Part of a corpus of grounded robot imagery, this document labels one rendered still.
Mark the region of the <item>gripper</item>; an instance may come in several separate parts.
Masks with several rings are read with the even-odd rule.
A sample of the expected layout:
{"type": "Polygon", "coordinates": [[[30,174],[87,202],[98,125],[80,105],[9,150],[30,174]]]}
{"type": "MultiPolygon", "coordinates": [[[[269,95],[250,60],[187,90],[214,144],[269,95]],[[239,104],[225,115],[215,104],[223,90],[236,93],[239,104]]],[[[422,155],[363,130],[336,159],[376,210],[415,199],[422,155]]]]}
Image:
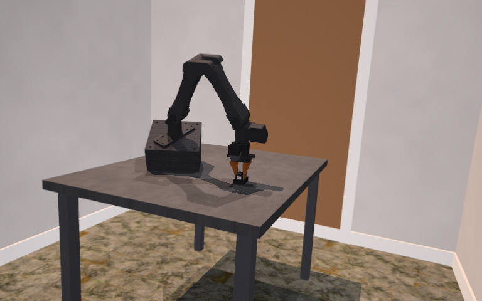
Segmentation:
{"type": "Polygon", "coordinates": [[[238,173],[238,163],[243,162],[243,179],[245,178],[245,175],[247,173],[247,170],[252,162],[252,158],[255,158],[255,154],[249,154],[249,156],[240,156],[239,161],[230,161],[230,165],[234,171],[234,174],[236,176],[236,173],[238,173]]]}

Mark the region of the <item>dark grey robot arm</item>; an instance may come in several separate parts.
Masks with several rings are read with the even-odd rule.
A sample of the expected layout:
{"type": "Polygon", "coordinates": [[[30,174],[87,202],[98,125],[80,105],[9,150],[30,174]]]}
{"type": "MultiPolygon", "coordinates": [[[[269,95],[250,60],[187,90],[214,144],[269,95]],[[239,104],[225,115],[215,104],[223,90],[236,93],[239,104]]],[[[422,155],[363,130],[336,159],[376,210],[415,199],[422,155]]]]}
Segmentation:
{"type": "Polygon", "coordinates": [[[221,55],[200,53],[183,64],[183,79],[165,121],[168,130],[155,138],[154,143],[165,148],[195,130],[195,126],[188,122],[181,123],[181,121],[190,111],[191,98],[203,75],[210,81],[219,96],[227,113],[227,119],[231,123],[232,129],[235,130],[235,140],[239,141],[239,143],[233,141],[228,145],[230,159],[239,161],[240,156],[249,156],[250,143],[242,142],[250,141],[263,144],[267,142],[268,131],[265,124],[249,122],[250,112],[234,92],[223,70],[222,61],[221,55]]]}

